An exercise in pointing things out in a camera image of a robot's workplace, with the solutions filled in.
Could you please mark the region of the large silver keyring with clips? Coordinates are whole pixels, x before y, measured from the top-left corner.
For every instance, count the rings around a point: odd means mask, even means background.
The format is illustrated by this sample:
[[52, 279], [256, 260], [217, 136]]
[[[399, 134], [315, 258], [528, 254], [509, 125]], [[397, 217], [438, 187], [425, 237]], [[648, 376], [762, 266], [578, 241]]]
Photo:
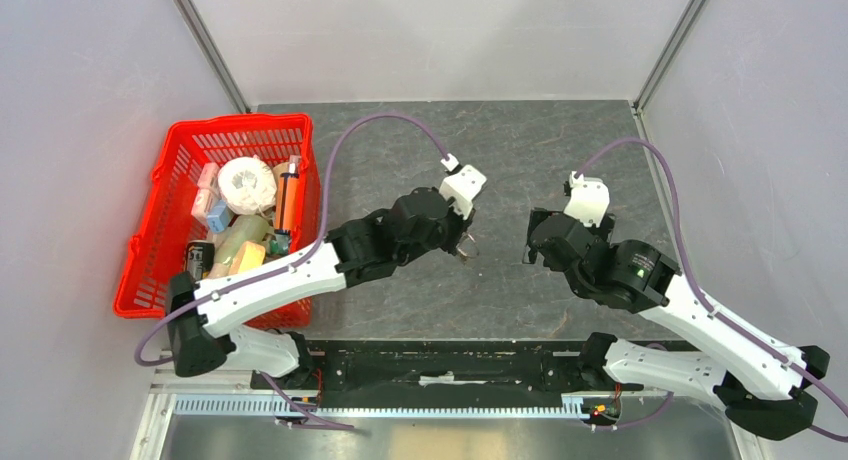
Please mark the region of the large silver keyring with clips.
[[480, 256], [480, 253], [480, 248], [474, 237], [470, 233], [464, 232], [460, 236], [456, 246], [456, 254], [460, 260], [465, 262], [476, 259]]

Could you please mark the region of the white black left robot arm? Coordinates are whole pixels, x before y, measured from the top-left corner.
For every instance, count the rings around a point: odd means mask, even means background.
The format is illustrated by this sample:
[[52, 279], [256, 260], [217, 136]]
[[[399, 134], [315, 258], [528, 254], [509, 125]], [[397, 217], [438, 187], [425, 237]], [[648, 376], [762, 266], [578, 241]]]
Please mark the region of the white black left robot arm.
[[479, 193], [477, 186], [417, 188], [389, 209], [349, 220], [308, 248], [246, 272], [199, 282], [187, 272], [173, 277], [169, 309], [176, 317], [168, 335], [176, 375], [254, 370], [304, 387], [314, 373], [304, 340], [247, 321], [306, 297], [388, 278], [430, 251], [458, 254]]

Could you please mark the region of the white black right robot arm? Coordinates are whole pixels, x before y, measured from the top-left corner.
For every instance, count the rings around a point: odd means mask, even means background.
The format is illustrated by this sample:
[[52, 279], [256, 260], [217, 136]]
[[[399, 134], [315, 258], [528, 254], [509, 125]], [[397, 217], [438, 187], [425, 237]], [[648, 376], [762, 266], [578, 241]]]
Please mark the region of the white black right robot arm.
[[588, 388], [633, 384], [689, 396], [720, 408], [738, 427], [784, 440], [813, 426], [817, 400], [808, 392], [830, 356], [769, 336], [696, 292], [677, 263], [640, 240], [612, 242], [615, 218], [586, 227], [556, 211], [532, 209], [528, 261], [564, 274], [579, 298], [623, 310], [685, 339], [690, 351], [660, 351], [594, 332], [577, 362]]

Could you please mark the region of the orange tube box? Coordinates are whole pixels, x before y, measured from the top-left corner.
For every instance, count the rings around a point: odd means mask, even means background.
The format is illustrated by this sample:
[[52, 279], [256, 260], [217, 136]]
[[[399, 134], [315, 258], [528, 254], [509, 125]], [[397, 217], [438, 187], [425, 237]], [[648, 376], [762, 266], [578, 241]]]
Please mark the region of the orange tube box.
[[275, 213], [273, 220], [276, 234], [290, 235], [294, 228], [295, 202], [300, 183], [299, 155], [292, 155], [272, 169], [277, 181]]

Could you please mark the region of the white crumpled ball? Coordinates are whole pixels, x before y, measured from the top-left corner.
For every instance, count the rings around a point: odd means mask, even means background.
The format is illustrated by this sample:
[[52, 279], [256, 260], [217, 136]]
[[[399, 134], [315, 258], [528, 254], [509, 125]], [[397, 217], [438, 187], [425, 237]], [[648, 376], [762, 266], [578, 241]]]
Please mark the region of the white crumpled ball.
[[258, 157], [228, 161], [220, 168], [217, 183], [221, 197], [237, 215], [259, 214], [276, 203], [276, 177]]

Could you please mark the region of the black can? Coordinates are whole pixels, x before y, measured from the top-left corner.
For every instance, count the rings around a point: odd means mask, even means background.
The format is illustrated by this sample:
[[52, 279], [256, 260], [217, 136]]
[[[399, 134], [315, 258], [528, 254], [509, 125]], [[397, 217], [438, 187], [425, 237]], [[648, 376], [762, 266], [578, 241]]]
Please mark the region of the black can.
[[196, 281], [204, 279], [214, 264], [215, 245], [211, 242], [194, 240], [187, 244], [184, 254], [185, 270]]

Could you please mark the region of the red plastic basket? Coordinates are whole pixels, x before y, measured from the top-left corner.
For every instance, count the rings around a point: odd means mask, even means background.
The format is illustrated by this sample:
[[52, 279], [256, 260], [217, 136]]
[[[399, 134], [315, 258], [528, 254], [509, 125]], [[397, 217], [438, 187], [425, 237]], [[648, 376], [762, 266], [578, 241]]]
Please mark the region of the red plastic basket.
[[181, 121], [165, 137], [151, 172], [151, 188], [138, 231], [131, 237], [113, 301], [116, 316], [160, 319], [169, 279], [185, 267], [186, 248], [208, 234], [206, 215], [194, 203], [203, 168], [238, 157], [274, 167], [297, 155], [294, 229], [290, 247], [312, 243], [321, 217], [321, 180], [312, 148], [313, 121], [305, 113], [240, 114]]

